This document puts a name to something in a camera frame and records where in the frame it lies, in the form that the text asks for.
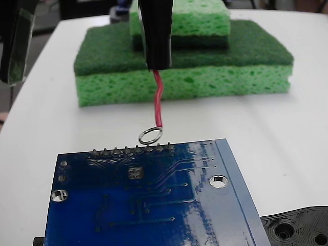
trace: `white surface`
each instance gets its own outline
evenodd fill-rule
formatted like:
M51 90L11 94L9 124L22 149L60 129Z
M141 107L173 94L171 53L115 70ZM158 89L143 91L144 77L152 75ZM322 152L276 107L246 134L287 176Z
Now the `white surface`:
M294 55L286 95L162 104L161 143L227 138L260 216L328 206L328 17L232 11L252 19ZM152 104L79 108L73 63L87 28L108 17L61 22L0 134L0 245L43 236L58 153L134 146L153 126Z

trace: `red wire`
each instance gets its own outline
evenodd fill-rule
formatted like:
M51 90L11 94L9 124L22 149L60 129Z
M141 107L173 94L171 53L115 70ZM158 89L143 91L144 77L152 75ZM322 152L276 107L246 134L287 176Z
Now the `red wire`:
M157 91L155 93L155 121L157 127L163 127L162 124L162 117L161 117L161 110L160 110L160 99L162 98L163 94L163 82L160 78L159 72L157 70L154 70L154 77L157 83Z

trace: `sponge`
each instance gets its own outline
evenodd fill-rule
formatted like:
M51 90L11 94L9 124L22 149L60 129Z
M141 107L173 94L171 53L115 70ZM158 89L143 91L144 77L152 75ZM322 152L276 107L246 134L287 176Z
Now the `sponge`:
M222 0L173 1L172 48L222 47L229 45L230 13ZM133 47L142 49L138 1L130 9Z
M143 52L131 51L129 33L127 23L88 31L74 64L80 106L153 101L156 83ZM285 93L293 60L256 23L233 20L228 50L172 51L172 69L161 71L162 98Z

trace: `blue circuit board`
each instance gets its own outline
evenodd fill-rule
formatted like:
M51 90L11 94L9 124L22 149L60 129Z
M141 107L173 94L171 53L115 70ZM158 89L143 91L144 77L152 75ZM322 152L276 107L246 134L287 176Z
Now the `blue circuit board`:
M258 223L226 140L94 150L58 156L45 246L269 245Z

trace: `metal ring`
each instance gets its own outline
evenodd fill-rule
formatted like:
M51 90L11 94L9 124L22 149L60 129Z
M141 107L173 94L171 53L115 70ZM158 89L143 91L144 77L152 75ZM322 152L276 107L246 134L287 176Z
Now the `metal ring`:
M150 132L153 132L153 131L159 131L158 135L153 139L153 140L150 140L150 141L146 141L144 142L142 140L142 138L150 133ZM157 142L163 135L163 129L161 127L152 127L152 128L149 128L148 130L145 130L144 132L142 132L139 136L139 143L141 143L142 145L151 145L155 142Z

